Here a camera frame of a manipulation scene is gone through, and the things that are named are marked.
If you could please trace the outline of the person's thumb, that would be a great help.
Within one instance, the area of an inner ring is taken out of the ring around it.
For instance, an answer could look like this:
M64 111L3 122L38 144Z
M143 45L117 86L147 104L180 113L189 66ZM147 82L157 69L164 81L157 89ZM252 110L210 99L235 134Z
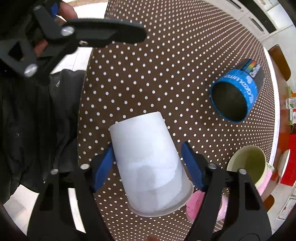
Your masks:
M60 1L58 13L55 15L54 21L58 25L64 25L66 23L66 20L77 19L77 18L78 16L74 8L68 3ZM48 42L45 39L42 39L40 42L38 42L34 47L34 51L36 52L36 55L40 56L42 52L46 49L47 45L48 45Z

